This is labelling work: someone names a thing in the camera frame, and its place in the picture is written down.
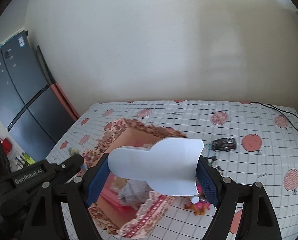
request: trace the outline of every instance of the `white grid bedsheet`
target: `white grid bedsheet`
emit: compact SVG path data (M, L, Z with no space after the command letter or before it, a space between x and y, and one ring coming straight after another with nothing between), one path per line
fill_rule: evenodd
M297 114L292 108L280 108ZM138 118L137 113L143 109L150 109L151 113L144 118ZM210 121L212 113L217 111L228 114L228 121L223 125L215 125ZM69 157L69 147L77 148L81 153L93 149L97 140L103 135L104 127L120 117L136 118L145 124L172 127L186 133L189 138L202 139L206 145L215 139L234 137L237 149L234 152L218 152L217 165L223 169L224 176L231 177L237 183L248 185L259 180L258 174L267 173L261 181L274 207L282 238L291 240L298 235L298 186L296 192L287 191L283 180L290 169L298 171L298 131L291 125L287 128L277 126L274 119L278 115L280 114L277 111L259 104L222 101L178 103L175 101L139 101L94 104L61 138L46 159L51 163L61 163ZM290 114L285 115L298 128L298 119ZM260 151L248 152L243 148L242 139L248 134L257 134L262 139ZM82 145L79 144L85 135L90 136L89 140ZM205 147L203 156L212 155L215 155L214 152L210 152L209 148ZM177 197L154 231L143 239L202 239L215 209L212 207L206 216L194 216L193 212L183 209L183 205L187 202L188 199ZM68 207L63 204L63 208L69 235L76 240L77 235ZM236 210L241 209L242 205L238 204ZM120 239L108 235L105 231L100 230L100 232L104 240ZM234 234L228 234L227 239L233 240L234 238Z

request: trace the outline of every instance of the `white cylinder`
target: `white cylinder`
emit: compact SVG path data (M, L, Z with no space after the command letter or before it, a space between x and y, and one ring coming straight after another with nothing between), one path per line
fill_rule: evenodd
M190 198L192 204L196 204L200 201L199 196L189 196L189 198Z

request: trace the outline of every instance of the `bed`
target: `bed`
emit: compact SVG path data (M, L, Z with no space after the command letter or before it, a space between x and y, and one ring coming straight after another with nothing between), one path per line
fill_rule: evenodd
M278 108L297 115L288 107ZM298 119L286 114L298 128ZM265 186L278 218L283 239L298 235L298 131L278 111L260 104L222 101L138 101L100 103L92 105L56 144L47 160L61 163L70 155L70 148L81 153L93 149L105 129L118 118L139 119L145 124L180 130L189 138L202 139L206 147L203 156L216 155L217 165L237 183L253 184L261 181ZM210 143L222 137L236 139L232 152L213 152ZM205 216L194 216L184 210L185 197L177 197L148 240L202 239L215 208ZM242 209L236 207L236 213ZM72 239L77 239L68 206L63 204L65 223ZM104 240L115 240L105 231ZM229 232L227 239L235 238Z

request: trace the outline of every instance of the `dark gray refrigerator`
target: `dark gray refrigerator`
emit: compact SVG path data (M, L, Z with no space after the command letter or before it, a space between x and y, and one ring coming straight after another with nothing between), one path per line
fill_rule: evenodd
M46 158L75 121L51 85L24 31L0 48L0 120L35 161Z

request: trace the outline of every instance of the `toy car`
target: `toy car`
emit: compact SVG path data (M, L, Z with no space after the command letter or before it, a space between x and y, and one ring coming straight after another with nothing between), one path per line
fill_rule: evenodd
M212 142L212 150L219 151L234 151L236 149L236 140L234 138L221 138Z

